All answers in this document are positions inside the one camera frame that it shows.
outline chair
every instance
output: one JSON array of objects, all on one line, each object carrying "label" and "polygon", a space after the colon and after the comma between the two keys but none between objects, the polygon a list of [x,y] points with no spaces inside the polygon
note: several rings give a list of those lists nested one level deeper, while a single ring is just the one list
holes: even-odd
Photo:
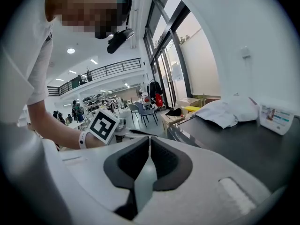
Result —
[{"label": "chair", "polygon": [[127,104],[127,106],[129,107],[130,111],[131,111],[131,117],[132,117],[132,122],[133,122],[133,113],[136,115],[136,113],[138,113],[138,107],[134,104]]},{"label": "chair", "polygon": [[152,115],[153,116],[153,118],[154,118],[154,121],[155,121],[155,123],[156,123],[156,125],[158,126],[158,123],[156,122],[156,120],[155,120],[155,117],[156,117],[156,119],[157,119],[157,121],[158,121],[158,118],[157,118],[157,116],[156,116],[156,114],[155,114],[155,109],[153,109],[153,110],[144,110],[144,105],[143,104],[141,104],[141,103],[139,103],[139,102],[135,102],[135,105],[137,106],[137,110],[138,110],[138,112],[139,112],[139,114],[140,114],[140,116],[141,116],[141,118],[142,118],[142,123],[143,123],[143,119],[144,119],[144,123],[145,123],[145,126],[147,127],[147,124],[146,124],[146,121],[145,121],[145,116],[146,116],[146,119],[147,119],[147,121],[149,122],[149,119],[148,119],[148,115]]}]

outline railing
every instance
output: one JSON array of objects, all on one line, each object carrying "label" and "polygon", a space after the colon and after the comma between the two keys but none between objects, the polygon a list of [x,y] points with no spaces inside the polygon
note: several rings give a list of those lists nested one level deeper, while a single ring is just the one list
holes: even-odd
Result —
[{"label": "railing", "polygon": [[49,96],[59,96],[60,88],[59,87],[48,87]]},{"label": "railing", "polygon": [[59,90],[59,95],[57,95],[57,96],[61,96],[61,95],[65,94],[66,92],[71,91],[72,89],[77,88],[86,83],[104,78],[106,76],[110,76],[110,75],[121,73],[121,72],[126,72],[129,70],[138,69],[141,67],[142,66],[141,66],[140,58],[117,62],[117,63],[107,65],[105,67],[100,67],[100,68],[94,69],[94,70],[90,71],[89,74],[85,73],[85,74],[79,75],[78,77],[70,80],[69,82],[65,83],[64,85],[60,86],[59,88],[58,87],[48,87],[48,90],[49,90],[49,88],[51,88],[51,90],[53,88],[56,88]]}]

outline wristband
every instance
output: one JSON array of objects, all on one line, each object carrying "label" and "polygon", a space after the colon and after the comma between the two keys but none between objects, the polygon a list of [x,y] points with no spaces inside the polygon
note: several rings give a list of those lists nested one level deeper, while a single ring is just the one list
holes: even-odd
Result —
[{"label": "wristband", "polygon": [[89,132],[81,132],[80,133],[79,140],[78,140],[80,149],[87,149],[86,143],[85,143],[85,138],[88,133]]}]

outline forearm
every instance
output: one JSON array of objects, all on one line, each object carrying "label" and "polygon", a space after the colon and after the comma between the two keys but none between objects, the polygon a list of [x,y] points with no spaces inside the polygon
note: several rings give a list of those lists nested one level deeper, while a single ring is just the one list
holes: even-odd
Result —
[{"label": "forearm", "polygon": [[[48,114],[42,105],[29,106],[30,120],[34,129],[44,138],[50,139],[60,146],[80,149],[78,140],[81,131],[65,126]],[[88,148],[93,148],[104,144],[92,134],[88,134],[86,145]]]}]

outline hanging clothes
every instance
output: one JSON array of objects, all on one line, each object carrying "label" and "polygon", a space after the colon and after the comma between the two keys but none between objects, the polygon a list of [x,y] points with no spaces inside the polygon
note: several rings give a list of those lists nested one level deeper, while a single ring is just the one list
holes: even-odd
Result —
[{"label": "hanging clothes", "polygon": [[148,94],[150,95],[151,98],[151,103],[155,104],[156,101],[156,94],[158,93],[159,95],[163,94],[163,91],[160,88],[160,85],[158,82],[151,82],[148,86]]}]

